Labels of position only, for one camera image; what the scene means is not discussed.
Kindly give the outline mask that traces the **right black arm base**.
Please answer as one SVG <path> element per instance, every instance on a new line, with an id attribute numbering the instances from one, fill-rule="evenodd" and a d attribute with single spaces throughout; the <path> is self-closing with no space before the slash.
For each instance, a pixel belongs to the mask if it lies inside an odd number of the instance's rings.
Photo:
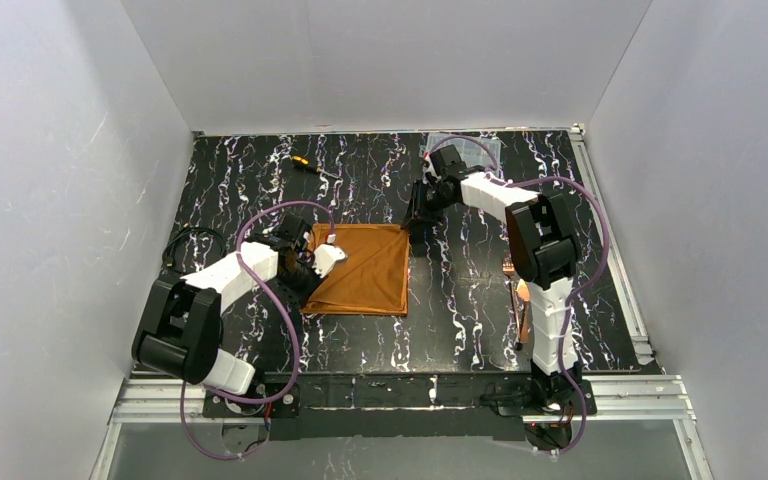
<path id="1" fill-rule="evenodd" d="M 591 383 L 579 376 L 572 379 L 576 387 L 563 375 L 517 375 L 492 383 L 481 402 L 503 417 L 545 414 L 558 419 L 561 412 L 569 414 L 570 406 L 573 415 L 597 414 Z"/>

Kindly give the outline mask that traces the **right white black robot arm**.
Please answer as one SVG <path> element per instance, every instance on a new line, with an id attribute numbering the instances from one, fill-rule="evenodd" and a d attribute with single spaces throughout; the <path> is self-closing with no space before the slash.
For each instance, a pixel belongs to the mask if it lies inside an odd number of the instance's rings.
<path id="1" fill-rule="evenodd" d="M 448 145 L 427 154 L 401 227 L 413 231 L 436 224 L 455 204 L 481 210 L 506 227 L 512 265 L 530 293 L 530 392 L 545 403 L 560 401 L 580 379 L 565 319 L 581 249 L 566 200 L 560 194 L 516 187 L 480 166 L 470 166 Z"/>

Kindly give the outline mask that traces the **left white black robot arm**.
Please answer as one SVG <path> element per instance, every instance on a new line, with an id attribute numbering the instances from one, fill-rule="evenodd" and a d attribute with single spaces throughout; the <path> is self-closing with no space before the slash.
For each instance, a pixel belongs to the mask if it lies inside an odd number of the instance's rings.
<path id="1" fill-rule="evenodd" d="M 260 283 L 276 281 L 305 304 L 345 255 L 315 247 L 312 224 L 295 215 L 248 235 L 238 252 L 182 277 L 153 283 L 132 342 L 135 362 L 192 385 L 245 394 L 254 367 L 222 347 L 223 313 Z"/>

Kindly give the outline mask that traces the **orange cloth napkin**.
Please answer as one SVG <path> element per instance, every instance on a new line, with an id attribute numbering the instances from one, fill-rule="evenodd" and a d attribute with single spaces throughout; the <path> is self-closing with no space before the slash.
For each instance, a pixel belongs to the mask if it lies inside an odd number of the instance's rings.
<path id="1" fill-rule="evenodd" d="M 305 314 L 405 316 L 410 244 L 394 224 L 338 224 L 347 259 L 309 297 Z"/>

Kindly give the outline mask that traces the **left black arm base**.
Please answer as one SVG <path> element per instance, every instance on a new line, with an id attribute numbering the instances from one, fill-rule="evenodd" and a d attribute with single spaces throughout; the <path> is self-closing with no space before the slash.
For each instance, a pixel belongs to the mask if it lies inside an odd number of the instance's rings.
<path id="1" fill-rule="evenodd" d="M 211 419 L 233 420 L 292 418 L 299 410 L 302 376 L 298 373 L 290 389 L 279 395 L 290 379 L 290 373 L 257 374 L 243 394 L 218 394 L 217 387 L 200 384 L 205 390 L 202 414 Z"/>

